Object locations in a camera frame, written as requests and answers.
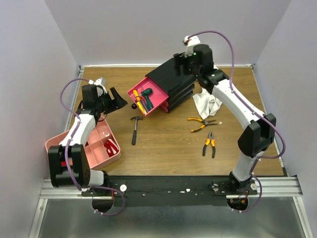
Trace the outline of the black drawer cabinet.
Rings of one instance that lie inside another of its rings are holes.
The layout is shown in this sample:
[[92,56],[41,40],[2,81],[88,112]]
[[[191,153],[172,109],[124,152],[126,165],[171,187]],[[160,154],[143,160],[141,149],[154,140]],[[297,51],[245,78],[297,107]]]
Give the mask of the black drawer cabinet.
[[174,58],[150,71],[146,77],[152,79],[168,94],[168,99],[164,103],[167,103],[170,112],[193,96],[196,79],[193,75],[177,74]]

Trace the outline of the purple red screwdriver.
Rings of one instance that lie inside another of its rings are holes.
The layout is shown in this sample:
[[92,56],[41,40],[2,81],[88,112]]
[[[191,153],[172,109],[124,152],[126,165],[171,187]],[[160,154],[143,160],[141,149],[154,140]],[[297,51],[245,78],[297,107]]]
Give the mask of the purple red screwdriver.
[[148,105],[145,99],[141,99],[141,104],[145,110],[145,113],[148,114],[149,111],[151,110],[151,107]]

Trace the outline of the short green screwdriver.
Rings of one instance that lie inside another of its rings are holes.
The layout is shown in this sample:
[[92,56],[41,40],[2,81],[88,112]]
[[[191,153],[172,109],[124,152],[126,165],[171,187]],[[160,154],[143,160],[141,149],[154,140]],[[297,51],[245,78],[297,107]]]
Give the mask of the short green screwdriver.
[[138,97],[146,97],[153,93],[152,88],[147,88],[138,95]]

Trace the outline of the pink top drawer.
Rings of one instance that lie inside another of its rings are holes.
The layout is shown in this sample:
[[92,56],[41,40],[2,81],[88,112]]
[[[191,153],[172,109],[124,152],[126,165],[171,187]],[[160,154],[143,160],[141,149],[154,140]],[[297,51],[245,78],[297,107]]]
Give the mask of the pink top drawer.
[[[141,99],[138,100],[134,92],[137,91],[141,95],[141,92],[148,88],[152,89],[152,93],[147,97],[140,96]],[[148,116],[168,99],[168,94],[149,77],[138,82],[127,94],[144,116]]]

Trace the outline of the long green screwdriver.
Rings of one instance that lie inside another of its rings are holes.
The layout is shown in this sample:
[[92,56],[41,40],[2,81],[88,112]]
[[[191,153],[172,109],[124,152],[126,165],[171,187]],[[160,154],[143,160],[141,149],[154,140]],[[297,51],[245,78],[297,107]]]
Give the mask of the long green screwdriver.
[[151,109],[153,109],[154,106],[153,106],[149,96],[145,96],[145,99],[146,99],[146,104],[147,104],[148,110],[150,111]]

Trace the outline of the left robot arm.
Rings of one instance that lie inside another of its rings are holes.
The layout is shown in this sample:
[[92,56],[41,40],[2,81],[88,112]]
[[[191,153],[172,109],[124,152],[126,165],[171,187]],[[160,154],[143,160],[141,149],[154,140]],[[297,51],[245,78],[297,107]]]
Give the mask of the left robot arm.
[[52,186],[93,187],[99,196],[109,192],[105,165],[120,157],[121,149],[106,116],[127,105],[115,88],[106,90],[104,79],[82,86],[82,102],[70,130],[46,142]]

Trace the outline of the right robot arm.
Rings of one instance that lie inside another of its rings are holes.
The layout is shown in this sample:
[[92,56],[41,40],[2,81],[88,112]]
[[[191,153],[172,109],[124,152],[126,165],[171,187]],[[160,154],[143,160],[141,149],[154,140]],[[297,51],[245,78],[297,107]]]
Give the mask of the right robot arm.
[[276,118],[254,107],[230,82],[229,76],[214,66],[208,45],[195,45],[191,54],[180,53],[173,57],[176,72],[195,76],[201,87],[227,106],[244,130],[238,139],[241,156],[228,181],[229,191],[239,194],[251,179],[256,159],[273,143]]

